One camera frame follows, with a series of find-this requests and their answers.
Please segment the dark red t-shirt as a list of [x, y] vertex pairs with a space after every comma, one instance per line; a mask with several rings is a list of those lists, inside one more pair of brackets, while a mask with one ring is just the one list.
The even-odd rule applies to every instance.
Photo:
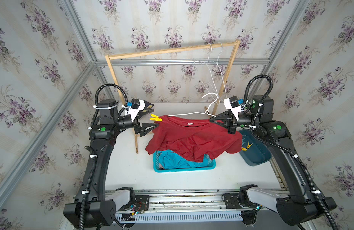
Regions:
[[243, 136], [211, 123], [208, 119], [161, 117], [158, 127], [145, 150], [148, 154], [171, 150], [191, 162], [202, 162], [205, 155], [214, 160], [222, 153], [235, 154], [242, 150]]

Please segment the turquoise t-shirt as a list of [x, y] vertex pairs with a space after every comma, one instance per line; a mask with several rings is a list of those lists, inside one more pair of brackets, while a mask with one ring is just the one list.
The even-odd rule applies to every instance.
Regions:
[[209, 166], [209, 160], [203, 157], [203, 162], [191, 162], [171, 150], [157, 151], [159, 167], [164, 170], [202, 168]]

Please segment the white wire hanger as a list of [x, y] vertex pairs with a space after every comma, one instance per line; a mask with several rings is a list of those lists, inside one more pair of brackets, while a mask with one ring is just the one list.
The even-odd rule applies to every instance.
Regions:
[[214, 66], [213, 66], [213, 69], [212, 69], [213, 73], [214, 73], [214, 75], [212, 76], [212, 80], [213, 80], [213, 83], [215, 84], [215, 81], [217, 81], [218, 76], [221, 77], [222, 86], [223, 86], [223, 92], [225, 93], [225, 96], [227, 97], [227, 92], [226, 92], [226, 87], [225, 87], [225, 82], [224, 82], [224, 76], [223, 76], [223, 71], [222, 71], [222, 69], [224, 68], [224, 65], [219, 65], [220, 54], [222, 53], [222, 50], [223, 50], [223, 45], [222, 45], [221, 42], [220, 42], [220, 44], [221, 44], [221, 51], [219, 52], [217, 60], [216, 60]]

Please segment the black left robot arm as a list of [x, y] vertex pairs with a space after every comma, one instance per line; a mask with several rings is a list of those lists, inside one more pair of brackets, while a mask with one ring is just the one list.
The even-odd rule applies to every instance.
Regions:
[[[125, 103], [121, 110], [115, 100], [98, 99], [101, 91], [107, 87], [120, 90]], [[137, 199], [132, 187], [117, 189], [110, 198], [106, 198], [106, 177], [110, 158], [117, 137], [127, 129], [133, 129], [141, 137], [158, 127], [155, 123], [139, 123], [138, 119], [153, 112], [153, 104], [144, 100], [128, 100], [125, 91], [114, 83], [101, 85], [95, 93], [95, 113], [91, 120], [89, 140], [85, 146], [89, 159], [83, 181], [72, 203], [64, 207], [66, 219], [78, 230], [110, 226], [121, 208], [136, 206]]]

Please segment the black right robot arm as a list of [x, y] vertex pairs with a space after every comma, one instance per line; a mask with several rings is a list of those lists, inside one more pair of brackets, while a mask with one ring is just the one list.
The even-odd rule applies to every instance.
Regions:
[[235, 96], [228, 98], [224, 101], [226, 111], [210, 118], [211, 123], [227, 129], [229, 134], [235, 134], [239, 127], [248, 130], [267, 147], [287, 184], [286, 195], [253, 184], [242, 186], [237, 203], [246, 210], [244, 224], [254, 224], [257, 212], [265, 207], [289, 226], [303, 229], [302, 223], [324, 216], [336, 230], [338, 226], [331, 215], [337, 207], [335, 200], [326, 197], [315, 184], [286, 125], [273, 119], [274, 101], [269, 98], [273, 86], [274, 81], [268, 75], [253, 77], [245, 89], [243, 102]]

